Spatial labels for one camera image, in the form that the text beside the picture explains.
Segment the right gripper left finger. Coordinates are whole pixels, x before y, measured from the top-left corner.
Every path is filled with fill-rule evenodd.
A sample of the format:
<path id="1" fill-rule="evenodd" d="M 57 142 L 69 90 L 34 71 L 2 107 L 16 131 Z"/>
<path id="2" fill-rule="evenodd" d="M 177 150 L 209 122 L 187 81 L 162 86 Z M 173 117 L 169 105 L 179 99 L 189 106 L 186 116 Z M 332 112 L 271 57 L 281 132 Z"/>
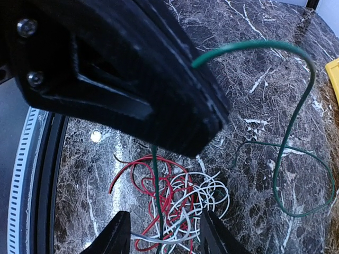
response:
<path id="1" fill-rule="evenodd" d="M 119 211 L 81 254 L 129 254 L 130 240 L 130 213 Z"/>

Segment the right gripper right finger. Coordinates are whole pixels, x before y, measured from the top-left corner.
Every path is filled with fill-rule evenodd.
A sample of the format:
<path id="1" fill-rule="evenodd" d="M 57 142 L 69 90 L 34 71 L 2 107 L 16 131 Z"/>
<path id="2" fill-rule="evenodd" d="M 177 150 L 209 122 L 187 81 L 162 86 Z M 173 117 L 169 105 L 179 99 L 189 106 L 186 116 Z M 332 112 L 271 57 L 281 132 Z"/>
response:
<path id="1" fill-rule="evenodd" d="M 200 216 L 200 240 L 201 253 L 250 254 L 225 227 L 222 220 L 206 208 Z"/>

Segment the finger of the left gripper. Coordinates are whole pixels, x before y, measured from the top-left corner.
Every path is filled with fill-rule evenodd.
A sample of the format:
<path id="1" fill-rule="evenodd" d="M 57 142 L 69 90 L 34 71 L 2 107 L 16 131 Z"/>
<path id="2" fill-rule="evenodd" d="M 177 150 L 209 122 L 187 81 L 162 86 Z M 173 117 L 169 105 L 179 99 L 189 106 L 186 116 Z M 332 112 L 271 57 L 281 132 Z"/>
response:
<path id="1" fill-rule="evenodd" d="M 228 99 L 163 1 L 1 1 L 1 58 L 27 103 L 195 157 Z"/>

